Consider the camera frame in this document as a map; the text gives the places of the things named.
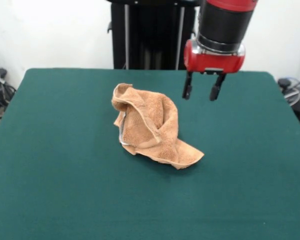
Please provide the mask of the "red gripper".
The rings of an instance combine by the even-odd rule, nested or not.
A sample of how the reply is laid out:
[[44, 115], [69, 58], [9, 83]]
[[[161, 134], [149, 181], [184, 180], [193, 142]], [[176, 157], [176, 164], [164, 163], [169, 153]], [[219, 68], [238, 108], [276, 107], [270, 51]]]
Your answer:
[[241, 69], [245, 55], [244, 45], [240, 45], [234, 53], [223, 54], [201, 48], [194, 39], [187, 40], [184, 48], [184, 65], [187, 72], [182, 98], [185, 100], [190, 98], [193, 72], [213, 72], [223, 73], [218, 75], [209, 95], [210, 101], [217, 100], [227, 74], [237, 73]]

